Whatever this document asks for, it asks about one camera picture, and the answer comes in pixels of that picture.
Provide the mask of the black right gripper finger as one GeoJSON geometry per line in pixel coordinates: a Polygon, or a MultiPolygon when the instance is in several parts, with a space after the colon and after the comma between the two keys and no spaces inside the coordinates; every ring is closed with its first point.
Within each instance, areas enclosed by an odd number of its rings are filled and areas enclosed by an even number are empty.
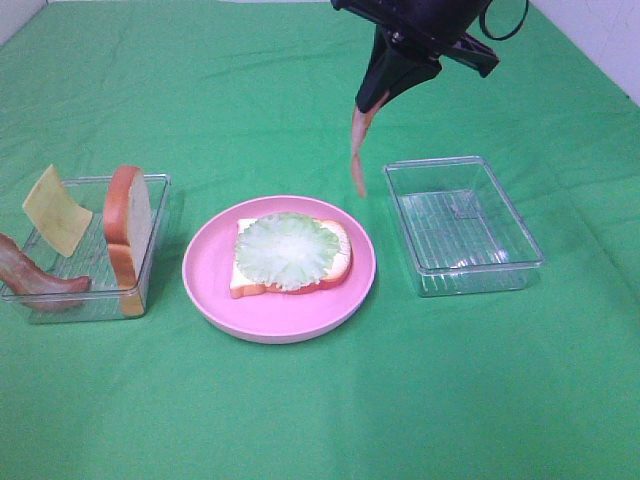
{"type": "Polygon", "coordinates": [[[373,84],[371,108],[386,92],[389,96],[384,105],[406,90],[434,79],[441,70],[442,66],[438,60],[415,63],[380,58],[377,61],[370,61],[369,80],[373,84]]]}
{"type": "Polygon", "coordinates": [[[385,104],[409,89],[412,68],[391,34],[377,26],[369,64],[355,97],[358,109],[371,111],[379,101],[385,104]]]}

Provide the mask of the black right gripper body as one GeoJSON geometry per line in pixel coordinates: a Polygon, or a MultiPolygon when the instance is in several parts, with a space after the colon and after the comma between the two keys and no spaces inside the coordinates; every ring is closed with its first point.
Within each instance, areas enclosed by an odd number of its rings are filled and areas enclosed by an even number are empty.
{"type": "Polygon", "coordinates": [[[369,1],[336,0],[336,10],[347,10],[388,34],[392,41],[437,59],[446,56],[488,76],[499,58],[488,46],[467,33],[486,12],[487,1],[369,1]]]}

